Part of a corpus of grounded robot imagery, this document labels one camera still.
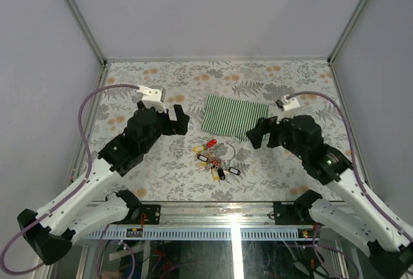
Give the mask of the black key tag clear window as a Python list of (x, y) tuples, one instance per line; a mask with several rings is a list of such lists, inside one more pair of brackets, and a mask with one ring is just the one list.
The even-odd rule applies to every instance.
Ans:
[(241, 171), (239, 169), (234, 168), (234, 167), (230, 167), (228, 169), (228, 172), (231, 173), (231, 174), (234, 174), (236, 176), (239, 176), (241, 174)]

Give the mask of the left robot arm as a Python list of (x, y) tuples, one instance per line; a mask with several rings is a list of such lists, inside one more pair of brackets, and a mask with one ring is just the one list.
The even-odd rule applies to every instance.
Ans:
[(174, 105), (175, 120), (143, 102), (137, 106), (124, 131), (104, 146), (81, 177), (38, 210), (25, 209), (17, 216), (24, 239), (45, 265), (62, 259), (73, 244), (101, 226), (140, 219), (141, 202), (127, 189), (95, 207), (87, 205), (140, 164), (162, 135), (184, 136), (190, 117), (181, 105)]

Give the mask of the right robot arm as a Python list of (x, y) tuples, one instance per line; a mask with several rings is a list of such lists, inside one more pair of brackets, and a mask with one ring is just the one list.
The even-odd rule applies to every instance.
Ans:
[(401, 278), (412, 267), (412, 226), (356, 176), (345, 155), (324, 142), (321, 127), (311, 116), (259, 119), (247, 132), (253, 148), (261, 147), (265, 134), (270, 136), (269, 148), (283, 147), (298, 157), (307, 174), (335, 192), (355, 214), (336, 209), (309, 190), (296, 200), (298, 222), (313, 220), (334, 230), (363, 251), (384, 278)]

